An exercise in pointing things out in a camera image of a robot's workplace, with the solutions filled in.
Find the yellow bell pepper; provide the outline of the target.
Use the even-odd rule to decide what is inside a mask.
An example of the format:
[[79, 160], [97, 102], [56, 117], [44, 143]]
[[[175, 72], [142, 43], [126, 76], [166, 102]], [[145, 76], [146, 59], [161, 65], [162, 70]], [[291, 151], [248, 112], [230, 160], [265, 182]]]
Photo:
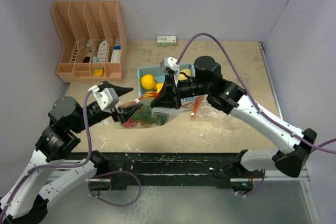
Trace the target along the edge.
[[160, 93], [160, 91], [161, 91], [162, 88], [163, 88], [163, 85], [164, 85], [164, 83], [157, 83], [157, 84], [155, 85], [155, 88], [154, 88], [155, 93]]

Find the pale yellow pear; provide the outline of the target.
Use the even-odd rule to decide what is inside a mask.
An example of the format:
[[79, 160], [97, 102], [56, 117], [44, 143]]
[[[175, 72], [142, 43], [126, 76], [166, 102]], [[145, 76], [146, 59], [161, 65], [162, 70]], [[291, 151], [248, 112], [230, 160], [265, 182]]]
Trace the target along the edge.
[[189, 77], [192, 77], [192, 72], [190, 68], [180, 70], [179, 81], [187, 80]]

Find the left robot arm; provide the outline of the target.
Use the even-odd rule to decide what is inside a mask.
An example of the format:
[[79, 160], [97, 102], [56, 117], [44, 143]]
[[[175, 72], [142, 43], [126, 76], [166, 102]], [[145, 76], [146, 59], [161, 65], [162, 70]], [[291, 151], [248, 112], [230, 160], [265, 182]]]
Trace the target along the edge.
[[[65, 96], [49, 111], [50, 122], [37, 141], [32, 157], [11, 190], [1, 198], [1, 223], [40, 223], [58, 199], [90, 178], [110, 172], [108, 159], [92, 149], [90, 127], [111, 117], [124, 123], [142, 105], [116, 107], [119, 98], [133, 88], [104, 81], [91, 87], [83, 105]], [[72, 165], [63, 162], [80, 143], [76, 135], [86, 132], [86, 158]]]

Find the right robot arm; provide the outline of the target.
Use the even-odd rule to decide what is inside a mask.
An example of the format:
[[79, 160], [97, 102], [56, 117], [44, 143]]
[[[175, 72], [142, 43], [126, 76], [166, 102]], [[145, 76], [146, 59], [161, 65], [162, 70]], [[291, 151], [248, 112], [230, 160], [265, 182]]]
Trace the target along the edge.
[[247, 91], [234, 82], [223, 78], [220, 64], [210, 56], [201, 56], [194, 61], [195, 75], [180, 81], [180, 67], [172, 57], [161, 61], [166, 73], [163, 88], [150, 106], [155, 112], [172, 112], [182, 109], [182, 100], [205, 95], [215, 109], [231, 115], [254, 128], [275, 146], [275, 149], [249, 151], [238, 154], [234, 173], [246, 177], [258, 169], [279, 170], [297, 178], [317, 138], [317, 133], [308, 128], [302, 130], [290, 125], [267, 109], [259, 106]]

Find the small yellow pear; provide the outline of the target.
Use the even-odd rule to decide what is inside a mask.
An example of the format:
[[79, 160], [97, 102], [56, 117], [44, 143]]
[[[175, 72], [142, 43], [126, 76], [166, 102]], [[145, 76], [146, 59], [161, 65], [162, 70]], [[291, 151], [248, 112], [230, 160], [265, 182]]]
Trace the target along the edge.
[[157, 97], [159, 94], [156, 92], [146, 92], [145, 94], [142, 95], [143, 98], [152, 98], [152, 97]]

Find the green orange fruit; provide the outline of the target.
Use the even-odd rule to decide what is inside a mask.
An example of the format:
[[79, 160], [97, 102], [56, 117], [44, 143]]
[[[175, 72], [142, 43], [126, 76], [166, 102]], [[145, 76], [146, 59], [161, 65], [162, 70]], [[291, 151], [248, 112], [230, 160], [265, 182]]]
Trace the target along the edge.
[[142, 127], [151, 127], [155, 123], [155, 118], [152, 116], [151, 111], [148, 109], [138, 109], [131, 119], [140, 120]]

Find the clear zip bag orange zipper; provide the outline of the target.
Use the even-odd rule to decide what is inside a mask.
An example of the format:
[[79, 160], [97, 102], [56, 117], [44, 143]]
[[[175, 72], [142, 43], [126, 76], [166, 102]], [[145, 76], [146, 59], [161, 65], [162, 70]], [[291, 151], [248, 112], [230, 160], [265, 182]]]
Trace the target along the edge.
[[194, 106], [194, 101], [182, 101], [179, 109], [167, 108], [151, 108], [150, 103], [154, 99], [153, 96], [143, 99], [136, 99], [131, 102], [119, 104], [123, 109], [132, 105], [142, 104], [132, 116], [124, 123], [118, 122], [114, 126], [117, 129], [147, 129], [150, 127], [164, 126], [176, 119], [184, 111], [188, 111]]

